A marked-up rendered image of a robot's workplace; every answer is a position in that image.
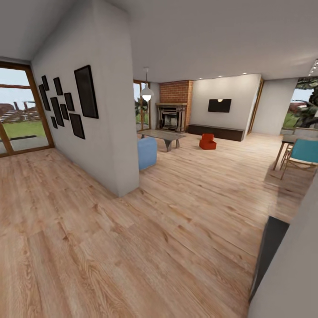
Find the storage box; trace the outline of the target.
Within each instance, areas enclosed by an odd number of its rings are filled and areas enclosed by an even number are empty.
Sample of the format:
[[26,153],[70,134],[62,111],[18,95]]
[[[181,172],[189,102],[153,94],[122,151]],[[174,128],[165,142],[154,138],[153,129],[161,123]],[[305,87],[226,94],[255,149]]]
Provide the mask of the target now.
[[203,134],[202,135],[202,140],[213,140],[214,134]]
[[213,140],[200,140],[199,145],[203,150],[215,150],[216,149],[216,142]]

